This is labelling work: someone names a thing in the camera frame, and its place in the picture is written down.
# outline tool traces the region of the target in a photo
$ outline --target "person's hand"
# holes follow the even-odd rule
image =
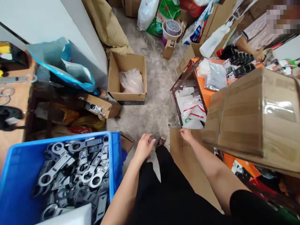
[[[256,50],[254,52],[253,56],[257,63],[259,63],[265,59],[265,55],[264,55],[263,51]]]
[[[153,134],[143,134],[142,135],[141,139],[138,142],[137,149],[136,149],[134,157],[133,157],[135,162],[142,164],[145,161],[145,159],[150,155],[153,145],[155,143],[155,139],[153,139],[149,143],[149,138],[152,135]]]
[[[190,142],[191,140],[194,139],[191,131],[188,129],[185,128],[180,129],[180,134],[183,137],[183,139],[186,140],[187,142]]]

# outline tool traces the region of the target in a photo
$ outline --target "bucket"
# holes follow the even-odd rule
[[[168,41],[168,40],[165,39],[165,37],[164,37],[163,34],[162,34],[162,43],[163,43],[164,46],[166,46],[167,41]]]
[[[175,20],[167,20],[166,21],[166,31],[168,34],[176,36],[180,33],[181,26]]]
[[[167,20],[165,20],[165,22],[163,22],[163,24],[162,24],[162,35],[163,35],[163,37],[164,37],[166,40],[176,41],[177,38],[179,38],[180,35],[181,35],[181,33],[182,33],[181,27],[180,27],[180,32],[179,32],[179,34],[176,35],[176,36],[174,36],[174,35],[169,34],[169,33],[166,31],[166,22],[167,22]]]

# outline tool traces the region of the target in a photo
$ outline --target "clear plastic bag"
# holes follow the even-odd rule
[[[227,86],[226,70],[223,65],[209,62],[210,74],[206,76],[204,88],[219,91]]]
[[[139,69],[134,68],[127,72],[119,73],[120,83],[124,88],[124,93],[144,93],[143,78]]]

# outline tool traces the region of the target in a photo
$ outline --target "blue plastic bag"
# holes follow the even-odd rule
[[[99,94],[89,69],[81,64],[85,56],[64,37],[53,42],[27,45],[38,64],[53,72],[67,86]]]

